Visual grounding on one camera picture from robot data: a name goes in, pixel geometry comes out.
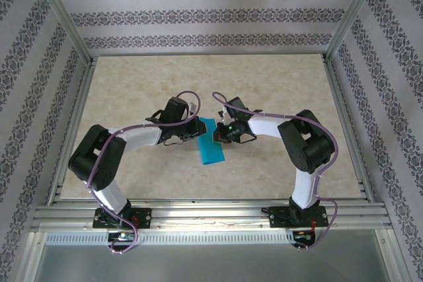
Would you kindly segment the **blue paper sheet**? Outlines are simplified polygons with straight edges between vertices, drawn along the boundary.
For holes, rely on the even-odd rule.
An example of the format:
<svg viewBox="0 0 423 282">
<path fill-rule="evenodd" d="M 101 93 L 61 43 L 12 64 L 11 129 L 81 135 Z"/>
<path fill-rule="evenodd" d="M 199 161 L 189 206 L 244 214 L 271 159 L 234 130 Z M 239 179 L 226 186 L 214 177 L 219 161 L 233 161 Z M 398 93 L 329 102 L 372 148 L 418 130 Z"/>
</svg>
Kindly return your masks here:
<svg viewBox="0 0 423 282">
<path fill-rule="evenodd" d="M 206 132 L 198 137 L 198 145 L 203 165 L 215 164 L 225 161 L 225 155 L 220 143 L 213 140 L 213 132 L 217 124 L 213 118 L 200 117 L 206 125 Z"/>
</svg>

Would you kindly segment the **grey metal panel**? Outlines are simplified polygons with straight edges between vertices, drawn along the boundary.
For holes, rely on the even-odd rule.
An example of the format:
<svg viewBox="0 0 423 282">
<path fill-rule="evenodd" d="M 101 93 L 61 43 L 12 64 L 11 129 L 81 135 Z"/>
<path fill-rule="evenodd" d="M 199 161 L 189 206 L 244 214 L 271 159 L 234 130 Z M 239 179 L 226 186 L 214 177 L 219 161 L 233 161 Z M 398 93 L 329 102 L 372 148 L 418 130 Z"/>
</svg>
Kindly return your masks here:
<svg viewBox="0 0 423 282">
<path fill-rule="evenodd" d="M 47 246 L 35 282 L 389 282 L 389 276 L 375 252 L 144 246 L 118 256 L 104 246 Z"/>
</svg>

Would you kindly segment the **aluminium mounting rail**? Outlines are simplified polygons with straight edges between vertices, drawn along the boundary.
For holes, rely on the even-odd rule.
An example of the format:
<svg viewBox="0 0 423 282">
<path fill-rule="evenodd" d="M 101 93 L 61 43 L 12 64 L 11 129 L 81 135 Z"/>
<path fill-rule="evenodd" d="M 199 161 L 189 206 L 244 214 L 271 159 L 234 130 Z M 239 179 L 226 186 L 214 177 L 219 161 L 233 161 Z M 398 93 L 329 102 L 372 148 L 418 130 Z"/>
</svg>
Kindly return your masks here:
<svg viewBox="0 0 423 282">
<path fill-rule="evenodd" d="M 266 230 L 270 218 L 264 207 L 286 206 L 286 199 L 152 199 L 132 200 L 134 207 L 151 209 L 151 228 L 162 231 Z M 366 199 L 339 199 L 338 206 L 324 202 L 334 229 L 391 229 L 384 203 Z M 92 199 L 59 199 L 36 208 L 32 232 L 92 231 L 97 203 Z"/>
</svg>

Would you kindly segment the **aluminium side rail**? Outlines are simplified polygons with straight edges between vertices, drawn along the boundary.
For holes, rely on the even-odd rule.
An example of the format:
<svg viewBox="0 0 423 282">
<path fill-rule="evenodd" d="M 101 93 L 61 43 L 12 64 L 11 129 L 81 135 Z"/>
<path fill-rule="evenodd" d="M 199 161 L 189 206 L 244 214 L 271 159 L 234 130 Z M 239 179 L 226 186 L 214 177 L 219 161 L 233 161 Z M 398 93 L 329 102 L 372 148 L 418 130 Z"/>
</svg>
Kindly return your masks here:
<svg viewBox="0 0 423 282">
<path fill-rule="evenodd" d="M 98 57 L 94 57 L 81 77 L 77 95 L 75 96 L 74 104 L 72 107 L 71 116 L 67 123 L 64 139 L 61 144 L 56 169 L 54 170 L 48 196 L 45 200 L 45 206 L 52 206 L 56 202 L 58 189 L 62 186 L 63 180 L 65 179 L 65 175 L 68 169 L 68 160 L 72 154 L 97 61 Z"/>
<path fill-rule="evenodd" d="M 371 180 L 367 173 L 362 153 L 358 147 L 358 143 L 354 135 L 354 127 L 350 122 L 350 117 L 348 116 L 348 107 L 345 105 L 342 97 L 342 89 L 336 80 L 335 72 L 333 71 L 331 64 L 327 61 L 326 56 L 321 54 L 321 58 L 359 187 L 362 189 L 364 197 L 369 203 L 380 203 L 381 201 L 378 196 L 375 195 L 371 185 Z"/>
</svg>

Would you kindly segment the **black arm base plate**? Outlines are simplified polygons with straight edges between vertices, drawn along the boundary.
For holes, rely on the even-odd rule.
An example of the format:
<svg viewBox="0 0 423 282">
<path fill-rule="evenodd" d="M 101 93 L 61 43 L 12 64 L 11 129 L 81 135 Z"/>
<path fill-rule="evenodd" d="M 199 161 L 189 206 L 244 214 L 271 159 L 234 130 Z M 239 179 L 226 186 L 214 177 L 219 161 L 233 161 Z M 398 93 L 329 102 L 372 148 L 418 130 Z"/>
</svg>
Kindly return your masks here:
<svg viewBox="0 0 423 282">
<path fill-rule="evenodd" d="M 288 206 L 268 207 L 271 228 L 311 228 L 327 227 L 328 217 L 325 207 L 308 208 L 306 210 L 292 211 Z"/>
<path fill-rule="evenodd" d="M 149 229 L 151 222 L 150 208 L 131 207 L 129 211 L 121 214 L 122 218 L 127 219 L 137 229 Z M 104 209 L 97 208 L 93 218 L 94 229 L 131 229 L 127 223 L 117 220 L 109 215 Z"/>
</svg>

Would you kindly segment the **aluminium frame post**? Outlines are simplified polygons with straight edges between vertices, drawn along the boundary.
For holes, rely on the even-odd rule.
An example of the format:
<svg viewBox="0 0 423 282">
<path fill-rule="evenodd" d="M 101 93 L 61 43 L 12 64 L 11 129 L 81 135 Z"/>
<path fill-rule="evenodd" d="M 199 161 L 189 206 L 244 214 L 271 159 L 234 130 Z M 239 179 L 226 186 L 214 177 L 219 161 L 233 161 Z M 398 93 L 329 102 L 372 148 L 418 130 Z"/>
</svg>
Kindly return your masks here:
<svg viewBox="0 0 423 282">
<path fill-rule="evenodd" d="M 347 9 L 342 17 L 336 31 L 334 32 L 328 48 L 323 54 L 323 61 L 326 64 L 329 64 L 333 57 L 336 55 L 342 41 L 346 37 L 352 23 L 356 19 L 361 7 L 363 6 L 365 0 L 351 0 Z"/>
<path fill-rule="evenodd" d="M 93 62 L 93 57 L 89 53 L 89 49 L 80 35 L 75 22 L 73 21 L 67 7 L 63 0 L 47 0 L 50 4 L 50 7 L 53 9 L 56 17 L 58 18 L 59 22 L 65 29 L 67 35 L 69 36 L 73 46 L 77 50 L 79 56 L 83 59 L 83 61 L 90 65 Z"/>
</svg>

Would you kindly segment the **aluminium frame bar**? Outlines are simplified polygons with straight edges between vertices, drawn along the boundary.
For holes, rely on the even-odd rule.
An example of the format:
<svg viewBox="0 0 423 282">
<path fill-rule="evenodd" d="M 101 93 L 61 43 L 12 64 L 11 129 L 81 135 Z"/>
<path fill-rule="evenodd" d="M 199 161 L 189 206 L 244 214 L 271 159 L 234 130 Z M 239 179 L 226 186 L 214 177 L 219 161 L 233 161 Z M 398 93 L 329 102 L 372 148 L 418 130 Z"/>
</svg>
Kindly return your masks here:
<svg viewBox="0 0 423 282">
<path fill-rule="evenodd" d="M 390 282 L 410 282 L 404 258 L 393 229 L 375 229 Z"/>
<path fill-rule="evenodd" d="M 19 264 L 15 282 L 34 282 L 46 243 L 46 232 L 30 232 Z"/>
</svg>

